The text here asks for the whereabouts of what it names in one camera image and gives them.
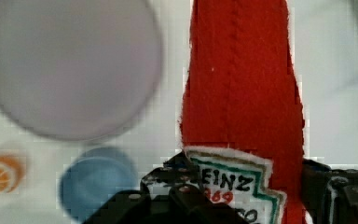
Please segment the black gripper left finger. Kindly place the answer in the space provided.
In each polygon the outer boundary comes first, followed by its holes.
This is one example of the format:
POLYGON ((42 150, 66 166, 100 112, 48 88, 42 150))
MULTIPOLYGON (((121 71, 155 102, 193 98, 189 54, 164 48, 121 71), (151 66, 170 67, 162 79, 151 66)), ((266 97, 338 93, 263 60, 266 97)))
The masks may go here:
POLYGON ((122 190, 82 224, 248 224, 233 208, 213 203, 200 168, 180 152, 122 190))

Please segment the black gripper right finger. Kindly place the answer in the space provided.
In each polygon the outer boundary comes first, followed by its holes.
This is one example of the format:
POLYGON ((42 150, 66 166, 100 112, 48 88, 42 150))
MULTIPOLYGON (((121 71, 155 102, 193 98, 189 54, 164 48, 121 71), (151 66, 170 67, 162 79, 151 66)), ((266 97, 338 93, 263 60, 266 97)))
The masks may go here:
POLYGON ((358 224, 358 170, 303 160, 301 200, 313 224, 358 224))

